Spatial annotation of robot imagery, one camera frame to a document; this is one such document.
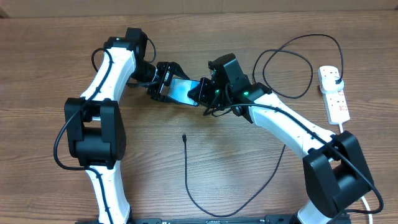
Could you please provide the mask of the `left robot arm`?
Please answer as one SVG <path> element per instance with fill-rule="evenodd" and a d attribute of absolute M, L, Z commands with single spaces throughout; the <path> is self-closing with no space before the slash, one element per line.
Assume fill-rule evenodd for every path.
<path fill-rule="evenodd" d="M 172 76 L 188 76 L 175 62 L 153 65 L 145 60 L 148 36 L 140 28 L 127 28 L 124 37 L 110 37 L 90 86 L 78 98 L 65 102 L 65 124 L 72 157 L 93 185 L 99 208 L 96 223 L 133 223 L 132 209 L 124 193 L 121 160 L 126 150 L 126 132 L 119 109 L 125 87 L 142 86 L 153 100 L 173 103 L 162 95 Z"/>

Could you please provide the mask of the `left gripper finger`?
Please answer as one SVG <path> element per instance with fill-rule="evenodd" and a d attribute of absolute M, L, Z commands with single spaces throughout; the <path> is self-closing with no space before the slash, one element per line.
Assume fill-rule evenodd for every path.
<path fill-rule="evenodd" d="M 162 94 L 159 95 L 158 101 L 163 103 L 180 103 L 179 101 L 169 97 L 168 95 L 162 95 Z"/>
<path fill-rule="evenodd" d="M 181 68 L 181 66 L 176 63 L 176 62 L 170 62 L 169 63 L 169 70 L 171 72 L 172 75 L 175 75 L 179 78 L 182 78 L 184 80 L 189 80 L 190 78 L 187 76 L 187 74 L 183 71 L 183 69 Z"/>

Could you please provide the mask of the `Samsung Galaxy smartphone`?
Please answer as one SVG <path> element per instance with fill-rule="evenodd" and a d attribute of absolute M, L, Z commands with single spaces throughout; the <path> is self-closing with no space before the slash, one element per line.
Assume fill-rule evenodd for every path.
<path fill-rule="evenodd" d="M 197 87 L 199 83 L 200 82 L 196 80 L 173 78 L 167 96 L 177 103 L 198 106 L 198 103 L 188 96 L 188 92 Z"/>

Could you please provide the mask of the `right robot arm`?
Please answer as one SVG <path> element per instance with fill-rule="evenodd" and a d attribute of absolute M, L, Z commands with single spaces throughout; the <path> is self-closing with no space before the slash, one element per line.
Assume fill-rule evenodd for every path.
<path fill-rule="evenodd" d="M 323 129 L 281 102 L 262 83 L 251 83 L 227 54 L 209 62 L 211 78 L 202 78 L 187 95 L 206 113 L 231 109 L 236 116 L 270 131 L 303 162 L 309 202 L 292 223 L 332 223 L 369 191 L 374 182 L 357 138 L 348 131 Z"/>

